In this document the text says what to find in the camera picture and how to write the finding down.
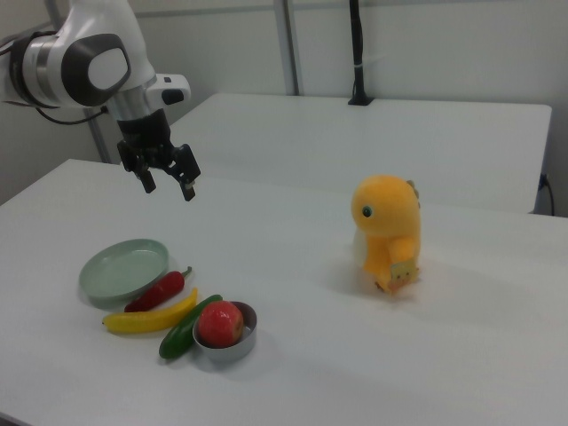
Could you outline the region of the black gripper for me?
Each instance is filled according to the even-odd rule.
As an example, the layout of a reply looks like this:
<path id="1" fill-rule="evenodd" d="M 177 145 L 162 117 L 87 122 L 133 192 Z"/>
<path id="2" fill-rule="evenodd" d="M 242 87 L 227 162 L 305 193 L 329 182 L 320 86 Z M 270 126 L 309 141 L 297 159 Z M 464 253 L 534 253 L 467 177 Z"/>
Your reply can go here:
<path id="1" fill-rule="evenodd" d="M 117 144 L 122 165 L 142 183 L 146 193 L 155 190 L 150 169 L 163 170 L 180 182 L 185 201 L 196 195 L 199 165 L 189 145 L 174 146 L 163 109 L 136 120 L 118 121 L 122 140 Z"/>

